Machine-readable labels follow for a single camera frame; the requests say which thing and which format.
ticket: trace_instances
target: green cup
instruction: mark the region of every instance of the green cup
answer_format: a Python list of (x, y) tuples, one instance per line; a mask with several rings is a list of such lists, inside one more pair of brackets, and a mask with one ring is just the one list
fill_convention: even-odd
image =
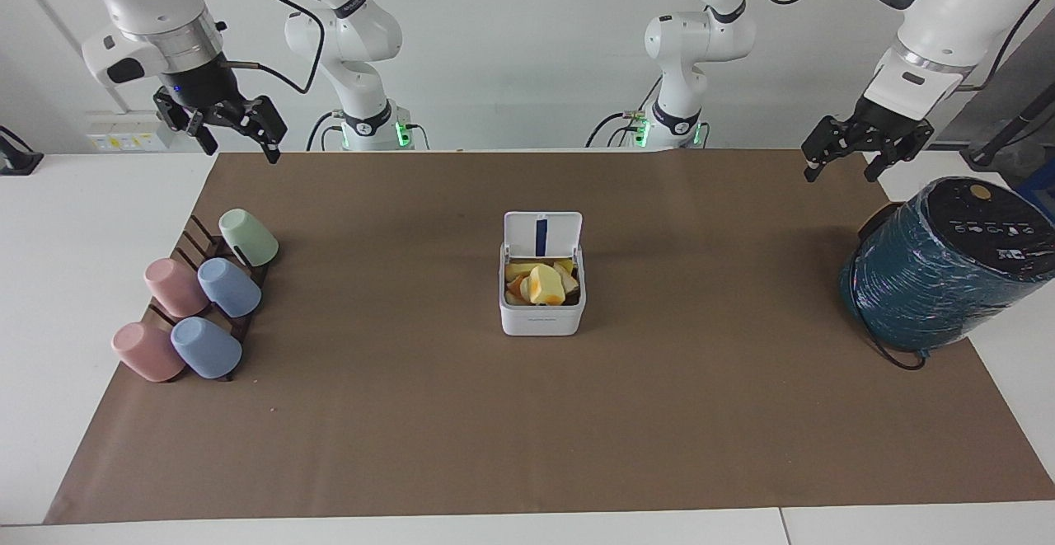
[(266, 266), (279, 253), (279, 240), (249, 211), (226, 212), (219, 217), (219, 233), (246, 267)]

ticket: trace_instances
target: white wall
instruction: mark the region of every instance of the white wall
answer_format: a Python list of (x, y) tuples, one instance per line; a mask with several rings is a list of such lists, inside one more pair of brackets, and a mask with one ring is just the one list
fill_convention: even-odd
[[(47, 0), (78, 38), (101, 27), (98, 0)], [(286, 7), (272, 0), (207, 0), (231, 26), (226, 52), (258, 60), (303, 81), (308, 64), (286, 47)], [(655, 16), (695, 11), (696, 0), (377, 0), (403, 26), (402, 54), (378, 66), (389, 97), (426, 125), (434, 148), (578, 147), (603, 116), (633, 109), (658, 70), (644, 50)], [(49, 150), (87, 150), (88, 111), (115, 103), (83, 73), (78, 58), (32, 11), (32, 0), (0, 0), (4, 30), (0, 116)], [(852, 111), (900, 24), (876, 0), (805, 0), (779, 7), (749, 0), (759, 39), (747, 59), (707, 69), (705, 118), (712, 147), (799, 147), (825, 114)], [(8, 93), (9, 77), (21, 79)], [(290, 125), (286, 150), (301, 150), (307, 129), (337, 105), (325, 80), (299, 97), (260, 73), (239, 75), (248, 96), (271, 95)], [(120, 89), (134, 110), (153, 110), (157, 83)], [(61, 117), (40, 118), (25, 102), (50, 104)], [(958, 111), (950, 106), (946, 120)], [(224, 150), (255, 150), (236, 135)]]

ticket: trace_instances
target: food pieces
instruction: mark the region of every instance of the food pieces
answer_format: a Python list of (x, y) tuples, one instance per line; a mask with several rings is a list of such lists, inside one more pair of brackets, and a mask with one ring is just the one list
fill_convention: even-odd
[(505, 304), (577, 305), (579, 281), (573, 259), (514, 259), (504, 270)]
[(559, 306), (564, 304), (564, 285), (560, 274), (550, 266), (538, 266), (528, 277), (529, 298), (533, 305)]

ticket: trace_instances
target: black lid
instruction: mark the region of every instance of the black lid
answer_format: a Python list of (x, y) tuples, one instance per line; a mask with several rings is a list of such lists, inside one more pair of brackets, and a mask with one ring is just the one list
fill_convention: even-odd
[(1006, 189), (946, 178), (926, 196), (926, 214), (946, 246), (993, 270), (1024, 281), (1055, 271), (1055, 226)]

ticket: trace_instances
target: blue cup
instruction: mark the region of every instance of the blue cup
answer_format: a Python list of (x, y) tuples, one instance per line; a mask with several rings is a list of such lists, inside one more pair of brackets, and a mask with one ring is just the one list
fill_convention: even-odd
[(198, 283), (206, 296), (231, 318), (248, 315), (261, 304), (260, 287), (230, 260), (206, 260), (198, 268)]
[(227, 376), (242, 362), (242, 343), (207, 319), (181, 319), (172, 328), (176, 353), (203, 378)]

